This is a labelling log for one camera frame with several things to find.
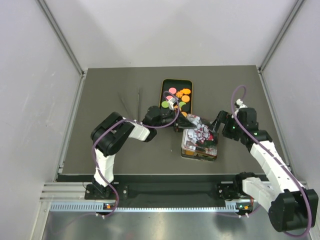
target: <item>orange food piece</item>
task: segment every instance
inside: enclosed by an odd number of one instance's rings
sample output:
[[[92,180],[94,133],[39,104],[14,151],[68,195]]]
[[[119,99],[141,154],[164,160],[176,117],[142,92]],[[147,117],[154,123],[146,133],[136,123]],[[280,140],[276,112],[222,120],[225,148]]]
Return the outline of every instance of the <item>orange food piece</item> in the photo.
[[[191,90],[188,88],[184,88],[180,92],[182,92],[183,94],[189,95],[191,93]]]
[[[190,101],[190,97],[188,95],[182,96],[181,100],[185,103],[188,103]]]
[[[175,105],[173,108],[174,108],[174,109],[177,109],[177,108],[178,108],[178,105]],[[180,109],[180,112],[182,112],[181,107],[180,107],[179,109]]]
[[[194,152],[193,151],[185,151],[185,155],[193,156]]]
[[[181,91],[178,91],[175,95],[176,95],[177,98],[182,98],[182,96],[184,95],[184,93],[181,92]]]

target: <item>silver metal edge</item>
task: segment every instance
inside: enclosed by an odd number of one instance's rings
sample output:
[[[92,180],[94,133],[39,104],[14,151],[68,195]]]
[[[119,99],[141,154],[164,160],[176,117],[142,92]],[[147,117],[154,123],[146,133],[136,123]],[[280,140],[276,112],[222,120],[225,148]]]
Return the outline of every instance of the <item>silver metal edge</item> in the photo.
[[[41,240],[48,220],[51,202],[40,202],[29,240]]]
[[[129,173],[129,174],[123,174],[123,173],[115,173],[115,176],[225,176],[225,175],[236,175],[237,173],[167,173],[167,174],[161,174],[161,173],[155,173],[155,174],[149,174],[149,173]],[[63,174],[64,176],[92,176],[93,173],[66,173]],[[256,173],[256,175],[266,175],[265,173]]]
[[[71,138],[71,133],[72,133],[72,130],[74,127],[74,123],[75,123],[75,119],[76,119],[76,115],[77,115],[77,111],[78,111],[78,106],[80,103],[80,98],[81,98],[82,91],[83,91],[84,85],[85,85],[86,76],[87,76],[87,71],[80,76],[80,81],[77,86],[76,93],[74,95],[74,100],[73,100],[72,108],[71,108],[70,115],[68,118],[67,127],[66,127],[65,134],[64,134],[64,139],[63,139],[61,150],[60,150],[59,162],[58,162],[58,166],[57,166],[57,169],[56,169],[56,172],[54,175],[54,179],[56,179],[58,174],[60,172],[62,172],[62,170],[63,170],[64,161],[65,161],[65,158],[67,155],[67,150],[68,150],[68,146],[69,146],[69,142],[70,142],[70,138]]]
[[[53,28],[53,31],[55,32],[57,38],[59,39],[60,43],[62,44],[62,47],[66,51],[70,60],[72,61],[75,69],[78,71],[79,74],[83,74],[84,71],[82,70],[74,52],[72,51],[68,41],[66,40],[64,34],[62,33],[56,19],[54,18],[53,14],[51,13],[46,1],[45,0],[35,0],[35,1],[38,3],[39,7],[43,11],[45,17],[47,18],[48,22],[50,23],[51,27]]]
[[[47,182],[43,186],[40,202],[103,202],[114,203],[114,200],[85,200],[85,187],[90,182]],[[229,202],[246,202],[247,199]]]
[[[51,204],[50,212],[111,212],[111,209],[103,209],[105,202],[53,202]],[[222,213],[236,213],[236,202],[225,202],[225,206],[212,207],[117,207],[115,212],[222,212]]]
[[[286,18],[284,24],[282,25],[279,33],[275,37],[275,40],[273,41],[269,51],[267,52],[266,56],[264,57],[264,59],[262,61],[262,64],[259,67],[260,70],[263,71],[264,69],[266,69],[266,66],[268,65],[270,59],[274,55],[276,49],[278,48],[280,42],[282,41],[282,39],[284,38],[285,34],[287,33],[290,25],[294,21],[295,17],[297,16],[297,13],[301,9],[301,7],[302,7],[304,2],[305,2],[305,0],[296,0],[296,2],[294,4],[294,6],[292,7],[288,17]]]

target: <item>colorful disc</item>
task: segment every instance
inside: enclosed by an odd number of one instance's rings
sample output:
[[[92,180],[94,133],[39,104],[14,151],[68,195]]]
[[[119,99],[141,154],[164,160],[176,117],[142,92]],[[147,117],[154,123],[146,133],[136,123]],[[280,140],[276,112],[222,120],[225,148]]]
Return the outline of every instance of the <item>colorful disc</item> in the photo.
[[[175,89],[174,87],[171,87],[171,88],[169,89],[169,92],[172,93],[172,94],[176,94],[177,89]]]
[[[188,95],[182,96],[181,100],[185,103],[188,103],[190,101],[190,97]]]
[[[162,106],[164,109],[166,109],[166,108],[169,107],[169,104],[168,104],[167,101],[163,101],[163,102],[161,103],[161,106]]]
[[[183,105],[186,105],[186,103],[184,101],[179,102],[180,108],[182,108]]]

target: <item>black plastic tray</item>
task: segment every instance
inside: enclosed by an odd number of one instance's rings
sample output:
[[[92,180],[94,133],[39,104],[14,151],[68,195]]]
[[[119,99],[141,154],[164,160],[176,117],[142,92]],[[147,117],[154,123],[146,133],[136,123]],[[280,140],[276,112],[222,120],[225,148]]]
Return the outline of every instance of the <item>black plastic tray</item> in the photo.
[[[185,105],[183,105],[181,108],[182,112],[186,112],[187,114],[191,114],[192,113],[192,95],[193,95],[192,82],[190,80],[180,80],[180,79],[165,79],[165,80],[163,80],[159,107],[165,111],[167,110],[167,108],[163,108],[161,106],[161,103],[163,101],[165,101],[164,91],[169,91],[170,88],[175,88],[177,91],[180,91],[182,89],[190,89],[191,90],[191,93],[188,95],[190,97],[190,101],[187,102]]]

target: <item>purple cable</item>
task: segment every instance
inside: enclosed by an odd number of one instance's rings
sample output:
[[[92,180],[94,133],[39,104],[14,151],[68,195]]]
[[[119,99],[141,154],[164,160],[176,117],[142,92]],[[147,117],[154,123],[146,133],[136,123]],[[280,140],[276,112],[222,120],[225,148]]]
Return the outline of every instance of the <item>purple cable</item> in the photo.
[[[298,180],[295,178],[295,176],[280,162],[280,160],[275,157],[273,155],[272,152],[270,152],[265,146],[263,146],[254,136],[252,136],[250,134],[250,132],[247,131],[247,129],[245,129],[245,127],[240,123],[240,121],[238,120],[236,114],[235,114],[235,108],[234,108],[234,98],[235,98],[235,95],[237,93],[237,91],[240,89],[240,88],[243,88],[244,89],[244,94],[241,98],[241,100],[244,99],[244,97],[246,96],[246,92],[247,92],[247,88],[245,85],[240,85],[238,86],[234,92],[232,93],[232,97],[231,97],[231,111],[232,111],[232,115],[236,121],[236,123],[239,125],[239,127],[256,143],[258,144],[263,150],[265,150],[271,157],[273,157],[273,159],[281,166],[281,168],[285,171],[286,174],[289,175],[289,177],[292,179],[292,181],[294,182],[294,184],[297,186],[297,188],[299,189],[299,191],[301,192],[301,195],[302,195],[302,198],[305,202],[305,206],[306,206],[306,212],[307,212],[307,216],[308,216],[308,223],[307,223],[307,226],[306,226],[306,229],[305,231],[300,234],[300,235],[293,235],[289,232],[284,232],[286,235],[290,236],[290,237],[293,237],[293,238],[303,238],[305,236],[308,235],[310,229],[311,229],[311,224],[312,224],[312,214],[311,214],[311,208],[310,208],[310,204],[309,204],[309,201],[308,201],[308,198],[306,196],[306,193],[305,191],[303,190],[303,188],[300,186]]]

